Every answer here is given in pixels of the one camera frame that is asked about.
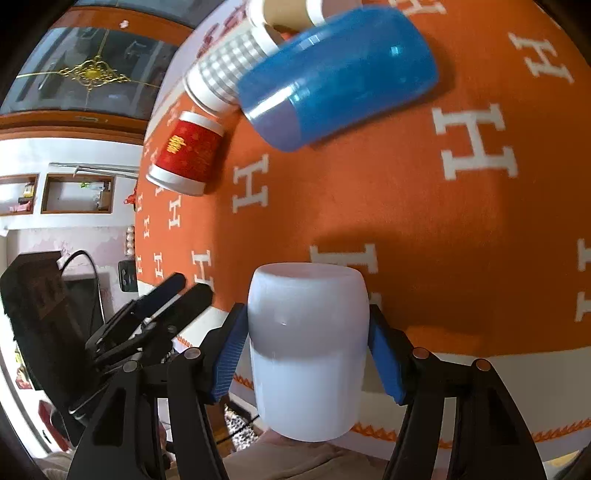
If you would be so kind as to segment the white frosted plastic cup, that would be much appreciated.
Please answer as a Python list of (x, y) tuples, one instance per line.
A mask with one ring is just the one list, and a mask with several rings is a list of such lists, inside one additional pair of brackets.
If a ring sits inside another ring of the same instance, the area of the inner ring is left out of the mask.
[(370, 325), (365, 280), (353, 268), (274, 263), (247, 298), (256, 408), (284, 437), (325, 442), (359, 416)]

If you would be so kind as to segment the brown paper cup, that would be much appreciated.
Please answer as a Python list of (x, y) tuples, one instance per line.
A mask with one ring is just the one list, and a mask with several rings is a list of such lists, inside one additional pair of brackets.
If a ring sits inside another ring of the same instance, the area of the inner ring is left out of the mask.
[(246, 16), (277, 31), (301, 32), (362, 5), (359, 0), (250, 0)]

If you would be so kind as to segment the red paper cup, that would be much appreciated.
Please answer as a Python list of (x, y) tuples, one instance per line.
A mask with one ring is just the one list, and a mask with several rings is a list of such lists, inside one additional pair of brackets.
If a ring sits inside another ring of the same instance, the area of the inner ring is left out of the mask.
[(146, 179), (179, 194), (204, 195), (223, 136), (224, 128), (216, 121), (182, 111)]

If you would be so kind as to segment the wooden glass sliding door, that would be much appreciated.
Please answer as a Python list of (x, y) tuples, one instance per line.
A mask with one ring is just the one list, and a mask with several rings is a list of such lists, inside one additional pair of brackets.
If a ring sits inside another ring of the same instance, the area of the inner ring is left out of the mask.
[(174, 54), (215, 1), (76, 1), (27, 46), (1, 137), (141, 144)]

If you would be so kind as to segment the grey checkered paper cup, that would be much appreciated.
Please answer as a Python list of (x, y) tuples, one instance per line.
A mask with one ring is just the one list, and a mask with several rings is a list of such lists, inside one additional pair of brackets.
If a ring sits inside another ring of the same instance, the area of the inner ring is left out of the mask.
[(276, 29), (243, 20), (193, 63), (182, 79), (184, 90), (202, 110), (223, 117), (238, 108), (238, 81), (281, 43)]

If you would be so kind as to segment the blue translucent plastic cup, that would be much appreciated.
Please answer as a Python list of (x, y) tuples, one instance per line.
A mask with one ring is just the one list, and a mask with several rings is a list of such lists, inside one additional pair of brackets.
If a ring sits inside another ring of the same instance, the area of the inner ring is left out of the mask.
[(283, 152), (411, 103), (439, 81), (424, 36), (401, 11), (370, 5), (294, 36), (238, 82), (243, 114)]

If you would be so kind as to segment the orange H-pattern table cloth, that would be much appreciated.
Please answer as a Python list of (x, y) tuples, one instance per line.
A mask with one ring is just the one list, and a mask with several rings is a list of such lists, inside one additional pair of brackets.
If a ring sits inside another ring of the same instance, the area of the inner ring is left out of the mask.
[(590, 440), (590, 68), (532, 1), (403, 1), (440, 83), (422, 103), (283, 153), (242, 116), (204, 196), (137, 188), (136, 265), (214, 290), (198, 344), (257, 267), (334, 263), (442, 358), (488, 358), (540, 455)]

